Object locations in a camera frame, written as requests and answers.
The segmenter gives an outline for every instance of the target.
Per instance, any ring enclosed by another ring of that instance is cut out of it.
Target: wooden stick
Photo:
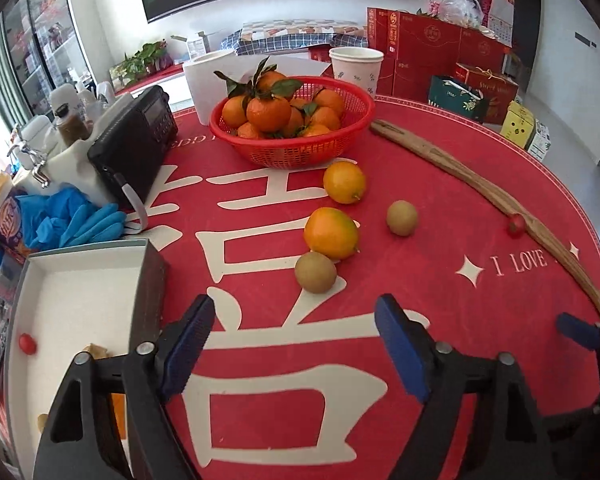
[[[382,120],[371,123],[371,131],[378,136],[385,137],[396,144],[410,150],[417,156],[424,158],[441,170],[462,180],[473,187],[478,193],[496,206],[505,215],[511,216],[520,213],[526,221],[526,232],[549,251],[552,256],[573,276],[578,285],[591,299],[600,314],[600,291],[591,281],[589,275],[580,265],[580,262],[560,243],[560,240],[549,229],[527,211],[520,202],[509,193],[470,170],[459,160],[444,152],[435,144],[411,132],[399,128],[394,124]]]

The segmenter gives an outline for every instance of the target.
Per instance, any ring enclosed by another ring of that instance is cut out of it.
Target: white wall
[[[328,18],[366,23],[367,7],[415,12],[423,6],[422,0],[217,0],[148,24],[142,0],[96,0],[96,3],[114,62],[122,61],[125,53],[135,53],[147,41],[168,40],[172,34],[188,36],[204,30],[215,47],[245,22]],[[84,29],[83,36],[90,34],[91,25],[87,21],[78,20],[76,26]],[[186,53],[186,47],[173,40],[170,50],[175,57]]]
[[[96,0],[68,0],[74,25],[87,66],[97,83],[109,80],[115,63],[107,43]]]
[[[578,32],[597,44],[588,47]],[[579,0],[542,0],[528,92],[545,103],[600,160],[600,29]]]

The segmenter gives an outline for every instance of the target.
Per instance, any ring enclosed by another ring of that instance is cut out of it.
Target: potted plant
[[[123,79],[128,80],[126,86],[133,85],[147,77],[144,63],[138,58],[137,54],[131,57],[125,54],[125,60],[120,64],[119,70],[124,73]]]
[[[136,57],[142,62],[149,74],[164,70],[173,64],[173,59],[167,54],[167,42],[165,40],[155,43],[145,43],[142,49],[136,53]]]

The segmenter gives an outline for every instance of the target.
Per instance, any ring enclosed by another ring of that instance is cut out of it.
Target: white paper cup
[[[376,97],[382,52],[361,46],[338,46],[329,51],[329,56],[336,79],[353,83]]]
[[[198,120],[204,126],[214,107],[226,97],[226,83],[214,74],[224,72],[228,58],[235,57],[235,50],[216,50],[184,63],[184,75],[196,107]]]

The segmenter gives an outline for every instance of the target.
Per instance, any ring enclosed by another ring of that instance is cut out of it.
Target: yellow box
[[[534,115],[522,105],[512,101],[500,135],[524,150],[534,132],[535,125]]]

